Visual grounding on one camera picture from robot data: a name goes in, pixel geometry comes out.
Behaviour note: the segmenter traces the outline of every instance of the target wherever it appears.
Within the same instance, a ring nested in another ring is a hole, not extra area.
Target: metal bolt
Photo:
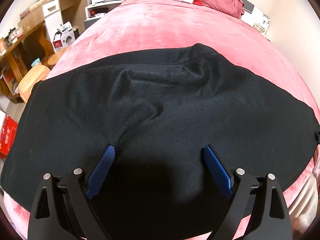
[[[73,171],[73,174],[79,175],[79,174],[81,174],[81,172],[82,172],[82,169],[77,168],[77,169],[75,169],[75,170]]]
[[[236,170],[236,173],[238,173],[239,175],[244,175],[244,174],[245,174],[245,171],[244,171],[244,169],[238,168],[238,169]]]
[[[43,178],[44,179],[49,179],[51,177],[50,173],[46,173],[43,175]]]
[[[268,174],[268,178],[271,179],[271,180],[274,180],[276,178],[276,176],[273,175],[272,173],[269,173]]]

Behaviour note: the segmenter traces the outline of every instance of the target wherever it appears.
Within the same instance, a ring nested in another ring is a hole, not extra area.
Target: blue gripper pad
[[[93,196],[99,193],[115,157],[115,148],[110,145],[88,177],[87,190],[85,192],[88,199],[92,199]]]
[[[213,151],[210,146],[204,148],[204,162],[207,164],[220,193],[231,199],[234,194],[232,190],[233,180],[230,177],[230,172],[225,170]]]

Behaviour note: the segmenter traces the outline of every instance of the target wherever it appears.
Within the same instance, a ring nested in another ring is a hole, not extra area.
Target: desk leg
[[[22,78],[27,74],[27,68],[24,65],[22,59],[19,60],[17,59],[14,55],[13,52],[6,53],[5,55],[6,60],[9,63],[10,68],[13,71],[13,74],[18,82],[22,80]]]
[[[44,36],[44,24],[38,28],[37,37],[40,45],[44,49],[45,57],[49,58],[52,54],[54,54],[53,46],[50,41],[48,41]]]

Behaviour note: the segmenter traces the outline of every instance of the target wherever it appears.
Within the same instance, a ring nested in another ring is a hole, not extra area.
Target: orange container
[[[33,86],[41,81],[45,80],[50,73],[50,69],[43,65],[35,65],[31,70],[23,77],[18,85],[19,93],[24,102],[27,102]]]

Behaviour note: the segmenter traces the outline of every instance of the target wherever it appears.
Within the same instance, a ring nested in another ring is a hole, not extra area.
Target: pink fleece blanket
[[[214,48],[233,64],[288,91],[313,108],[320,121],[319,108],[304,80],[276,47],[254,28],[219,11],[172,0],[125,0],[77,39],[48,78],[114,54],[187,47],[195,43]],[[304,172],[284,192],[288,206],[313,168],[314,162],[310,160]],[[27,236],[29,212],[7,194],[4,202],[17,228]],[[249,217],[241,221],[235,238],[243,235],[248,220]],[[203,240],[207,236],[197,236],[193,240]]]

